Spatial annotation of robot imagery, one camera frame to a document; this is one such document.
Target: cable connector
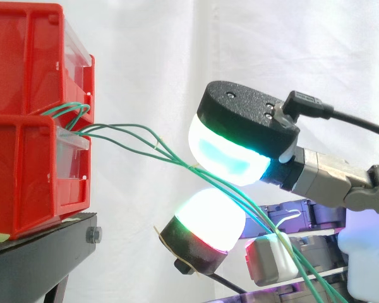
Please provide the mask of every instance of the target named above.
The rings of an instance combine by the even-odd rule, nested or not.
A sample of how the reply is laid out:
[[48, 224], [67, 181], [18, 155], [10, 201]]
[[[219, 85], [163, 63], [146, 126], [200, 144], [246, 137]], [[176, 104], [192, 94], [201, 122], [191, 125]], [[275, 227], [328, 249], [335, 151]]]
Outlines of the cable connector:
[[299, 115], [330, 119], [334, 111], [334, 107], [323, 103], [315, 97], [292, 91], [282, 106], [285, 115], [290, 115], [296, 122]]

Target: black metal table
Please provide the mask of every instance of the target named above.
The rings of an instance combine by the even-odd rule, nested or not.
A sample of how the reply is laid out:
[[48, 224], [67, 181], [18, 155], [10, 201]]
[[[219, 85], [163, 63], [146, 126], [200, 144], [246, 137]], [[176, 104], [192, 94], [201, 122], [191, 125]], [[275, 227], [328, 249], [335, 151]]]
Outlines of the black metal table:
[[96, 213], [79, 213], [61, 225], [0, 243], [0, 303], [63, 300], [69, 273], [95, 250], [102, 231]]

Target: green wire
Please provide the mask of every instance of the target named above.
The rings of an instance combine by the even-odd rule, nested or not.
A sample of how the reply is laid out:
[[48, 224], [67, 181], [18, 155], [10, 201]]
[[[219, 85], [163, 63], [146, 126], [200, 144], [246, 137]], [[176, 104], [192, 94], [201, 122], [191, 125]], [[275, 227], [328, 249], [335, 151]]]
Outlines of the green wire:
[[157, 160], [161, 160], [161, 161], [165, 161], [165, 162], [168, 162], [168, 163], [173, 163], [173, 164], [178, 164], [179, 165], [179, 163], [177, 163], [174, 160], [170, 160], [170, 159], [166, 159], [166, 158], [159, 157], [159, 156], [156, 156], [156, 155], [152, 155], [151, 153], [145, 153], [145, 152], [140, 151], [140, 150], [135, 150], [133, 148], [127, 147], [125, 145], [122, 145], [119, 142], [117, 142], [117, 141], [115, 141], [113, 139], [110, 139], [108, 137], [105, 137], [105, 136], [99, 136], [97, 134], [81, 133], [81, 132], [78, 132], [78, 131], [75, 131], [75, 134], [78, 134], [79, 136], [89, 136], [89, 137], [104, 139], [104, 140], [110, 141], [110, 142], [112, 142], [114, 144], [117, 144], [118, 146], [124, 148], [125, 150], [129, 150], [130, 152], [138, 153], [139, 155], [148, 156], [148, 157], [152, 157], [152, 158], [157, 159]]
[[52, 109], [49, 109], [47, 110], [46, 112], [44, 112], [42, 115], [43, 116], [48, 116], [50, 114], [53, 114], [54, 112], [57, 112], [58, 110], [60, 109], [64, 109], [65, 107], [70, 107], [70, 106], [76, 106], [76, 105], [82, 105], [80, 102], [69, 102], [69, 103], [65, 103], [65, 104], [62, 104], [62, 105], [59, 105], [59, 106], [56, 106]]
[[79, 102], [69, 102], [66, 104], [56, 106], [53, 109], [49, 109], [46, 112], [44, 112], [42, 115], [48, 116], [48, 115], [54, 114], [52, 116], [52, 118], [55, 119], [57, 117], [60, 117], [61, 115], [64, 115], [64, 114], [71, 112], [73, 110], [76, 110], [76, 109], [79, 109], [78, 115], [73, 120], [71, 120], [65, 127], [65, 129], [67, 129], [68, 131], [71, 131], [74, 128], [74, 126], [76, 125], [76, 123], [79, 121], [79, 119], [82, 116], [84, 116], [90, 110], [90, 106], [88, 104], [82, 104]]
[[[157, 139], [157, 141], [170, 153], [171, 157], [169, 157], [168, 155], [166, 155], [164, 153], [164, 151], [160, 150], [160, 149], [157, 149], [155, 145], [151, 144], [150, 142], [144, 140], [143, 138], [139, 137], [138, 135], [136, 135], [135, 133], [132, 133], [132, 132], [129, 132], [129, 131], [126, 131], [126, 130], [122, 130], [122, 129], [119, 129], [117, 127], [136, 127], [136, 128], [142, 128], [142, 129], [145, 129], [147, 130], [149, 133], [152, 134], [152, 136], [154, 138]], [[91, 128], [89, 131], [83, 133], [82, 131], [84, 129], [88, 129], [88, 128]], [[165, 156], [168, 157], [168, 159], [166, 158], [162, 158], [162, 157], [158, 157], [158, 156], [155, 156], [155, 155], [152, 155], [152, 154], [148, 154], [148, 153], [144, 153], [142, 151], [138, 151], [138, 150], [134, 150], [132, 148], [128, 148], [127, 146], [124, 146], [120, 143], [118, 143], [117, 141], [114, 141], [112, 139], [109, 139], [108, 137], [105, 137], [105, 136], [98, 136], [98, 135], [94, 135], [94, 134], [89, 134], [89, 132], [91, 131], [95, 131], [95, 130], [98, 130], [98, 129], [102, 129], [102, 128], [111, 128], [111, 129], [115, 129], [115, 130], [118, 130], [118, 131], [123, 131], [124, 133], [128, 133], [132, 136], [134, 136], [135, 138], [138, 138], [139, 140], [141, 140], [142, 142], [144, 142], [145, 144], [147, 144], [148, 146], [156, 149], [158, 152], [162, 152], [162, 154], [164, 154]], [[322, 298], [320, 297], [320, 294], [316, 291], [316, 289], [314, 288], [313, 284], [311, 283], [310, 279], [308, 278], [306, 272], [303, 270], [301, 264], [303, 264], [308, 270], [310, 270], [312, 272], [312, 274], [314, 274], [314, 276], [319, 280], [319, 282], [323, 285], [324, 289], [326, 290], [326, 292], [329, 294], [329, 296], [331, 297], [331, 300], [333, 302], [335, 302], [335, 298], [334, 296], [332, 295], [335, 294], [343, 303], [344, 302], [347, 302], [345, 300], [345, 298], [343, 298], [333, 287], [331, 287], [331, 285], [329, 285], [318, 273], [317, 271], [315, 271], [315, 269], [309, 264], [309, 262], [306, 260], [306, 258], [304, 258], [304, 256], [295, 248], [293, 247], [290, 248], [290, 246], [288, 245], [288, 243], [286, 242], [286, 240], [283, 238], [283, 236], [281, 235], [281, 233], [279, 232], [279, 230], [276, 228], [276, 226], [271, 222], [271, 220], [269, 219], [269, 217], [266, 216], [266, 214], [261, 210], [261, 208], [256, 205], [254, 203], [253, 200], [251, 200], [247, 195], [245, 195], [242, 191], [240, 191], [239, 189], [237, 189], [236, 187], [234, 187], [232, 184], [222, 180], [221, 178], [218, 178], [216, 176], [214, 176], [213, 174], [211, 174], [210, 172], [207, 172], [206, 170], [202, 170], [202, 169], [196, 169], [194, 167], [191, 167], [189, 166], [188, 164], [186, 164], [184, 161], [182, 161], [161, 139], [159, 136], [157, 136], [155, 134], [155, 132], [153, 132], [150, 128], [146, 127], [146, 126], [142, 126], [140, 124], [111, 124], [111, 125], [106, 125], [106, 124], [91, 124], [87, 127], [84, 127], [82, 129], [80, 129], [79, 132], [76, 132], [76, 134], [79, 134], [81, 136], [93, 136], [93, 137], [96, 137], [96, 138], [102, 138], [102, 139], [105, 139], [107, 141], [110, 141], [110, 142], [113, 142], [117, 145], [119, 145], [120, 147], [123, 147], [131, 152], [135, 152], [135, 153], [139, 153], [141, 155], [146, 155], [148, 157], [153, 157], [153, 158], [156, 158], [158, 160], [162, 160], [162, 161], [165, 161], [165, 162], [169, 162], [169, 163], [173, 163], [173, 164], [178, 164], [178, 165], [181, 165], [187, 169], [189, 169], [190, 171], [194, 172], [196, 175], [198, 175], [199, 177], [201, 177], [202, 179], [206, 180], [207, 182], [209, 182], [211, 185], [215, 186], [216, 188], [220, 189], [221, 191], [223, 191], [225, 194], [227, 194], [228, 196], [230, 196], [235, 202], [236, 204], [238, 204], [247, 214], [249, 214], [249, 216], [253, 219], [257, 219], [257, 217], [255, 217], [252, 213], [250, 213], [250, 206], [247, 205], [246, 203], [244, 203], [243, 201], [241, 201], [241, 199], [239, 199], [238, 197], [236, 197], [235, 195], [233, 195], [232, 193], [230, 193], [229, 191], [227, 191], [226, 189], [224, 189], [223, 187], [221, 187], [220, 185], [218, 185], [216, 182], [214, 182], [213, 180], [209, 179], [209, 177], [219, 181], [220, 183], [222, 183], [223, 185], [227, 186], [228, 188], [232, 189], [235, 193], [237, 193], [238, 195], [240, 195], [243, 199], [245, 199], [252, 207], [253, 209], [257, 212], [257, 214], [263, 218], [263, 220], [274, 230], [274, 232], [277, 234], [277, 236], [279, 237], [280, 241], [282, 242], [282, 244], [285, 246], [285, 248], [287, 248], [287, 251], [289, 252], [292, 260], [295, 262], [295, 265], [296, 267], [298, 268], [299, 272], [301, 272], [301, 275], [303, 277], [303, 279], [305, 280], [306, 282], [306, 285], [309, 287], [309, 289], [311, 290], [313, 296], [315, 297], [316, 301], [321, 303], [323, 302], [322, 301]], [[267, 232], [271, 232], [269, 231], [269, 229], [264, 226], [264, 224], [261, 223], [261, 221], [259, 221], [258, 219], [256, 220], [256, 222], [258, 224], [260, 224], [263, 228], [266, 229]]]
[[83, 117], [90, 110], [89, 105], [87, 105], [85, 110], [83, 110], [83, 108], [84, 108], [84, 106], [81, 106], [78, 115], [66, 125], [66, 129], [68, 131], [71, 131], [74, 128], [74, 126], [76, 125], [76, 123], [80, 120], [80, 118]]
[[[155, 145], [151, 144], [150, 142], [148, 142], [147, 140], [143, 139], [142, 137], [138, 136], [137, 134], [131, 132], [131, 131], [127, 131], [125, 129], [120, 129], [116, 126], [113, 126], [113, 125], [107, 125], [107, 124], [92, 124], [88, 127], [85, 127], [83, 129], [87, 129], [89, 127], [95, 127], [95, 128], [92, 128], [92, 129], [89, 129], [88, 131], [85, 131], [84, 134], [88, 134], [92, 131], [95, 131], [95, 130], [98, 130], [98, 129], [103, 129], [103, 128], [111, 128], [111, 129], [115, 129], [116, 131], [121, 131], [121, 132], [124, 132], [124, 133], [127, 133], [127, 134], [130, 134], [132, 136], [134, 136], [135, 138], [139, 139], [140, 141], [144, 142], [144, 144], [152, 147], [154, 150], [157, 150], [158, 152], [160, 152], [161, 154], [165, 155], [166, 157], [170, 158], [171, 160], [174, 160], [174, 158], [166, 153], [165, 151], [161, 150], [160, 148], [157, 148]], [[158, 138], [157, 135], [155, 135], [157, 141], [160, 143], [161, 142], [161, 139]], [[267, 232], [271, 232], [266, 226], [264, 226], [264, 224], [261, 223], [261, 221], [259, 221], [259, 219], [252, 213], [253, 209], [247, 205], [246, 203], [244, 203], [244, 201], [242, 201], [241, 199], [239, 199], [237, 196], [233, 195], [232, 193], [230, 193], [229, 191], [226, 191], [224, 188], [220, 187], [219, 188], [221, 191], [225, 192], [228, 196], [230, 196], [233, 200], [235, 200], [235, 202], [237, 202], [238, 206], [245, 212], [247, 213], [250, 217], [254, 218], [254, 220], [260, 224], [261, 226], [263, 226], [263, 228], [266, 229]]]
[[159, 153], [161, 153], [162, 155], [166, 156], [167, 158], [171, 159], [171, 160], [174, 160], [174, 158], [166, 153], [164, 150], [161, 150], [160, 148], [156, 147], [155, 145], [151, 144], [149, 141], [143, 139], [141, 136], [138, 136], [137, 134], [135, 133], [132, 133], [131, 131], [127, 131], [125, 129], [121, 129], [121, 128], [117, 128], [115, 126], [112, 126], [112, 125], [106, 125], [106, 124], [92, 124], [92, 126], [100, 126], [100, 127], [97, 127], [97, 128], [93, 128], [93, 129], [89, 129], [88, 131], [85, 131], [84, 133], [87, 134], [87, 133], [91, 133], [92, 131], [95, 131], [95, 130], [98, 130], [98, 129], [103, 129], [103, 128], [111, 128], [111, 129], [115, 129], [116, 131], [121, 131], [123, 133], [126, 133], [126, 134], [130, 134], [131, 136], [134, 136], [136, 139], [142, 141], [144, 144], [150, 146], [151, 148], [153, 148], [154, 150], [157, 150]]

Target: led light dome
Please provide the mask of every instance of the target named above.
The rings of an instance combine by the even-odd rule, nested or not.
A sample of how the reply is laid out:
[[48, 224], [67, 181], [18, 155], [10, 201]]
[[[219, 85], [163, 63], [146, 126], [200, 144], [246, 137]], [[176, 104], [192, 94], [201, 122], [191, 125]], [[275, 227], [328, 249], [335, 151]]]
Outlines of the led light dome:
[[218, 189], [204, 189], [192, 196], [176, 218], [203, 242], [219, 251], [230, 251], [246, 223], [246, 214]]
[[194, 116], [188, 135], [189, 147], [199, 164], [216, 176], [238, 186], [260, 180], [270, 159], [237, 145], [207, 128]]

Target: bolt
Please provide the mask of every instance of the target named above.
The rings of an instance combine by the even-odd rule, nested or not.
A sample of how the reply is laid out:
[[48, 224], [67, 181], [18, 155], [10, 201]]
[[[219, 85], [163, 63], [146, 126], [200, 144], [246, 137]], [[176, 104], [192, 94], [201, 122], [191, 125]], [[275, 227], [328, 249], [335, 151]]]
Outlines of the bolt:
[[87, 232], [87, 243], [98, 244], [102, 239], [101, 227], [89, 227]]

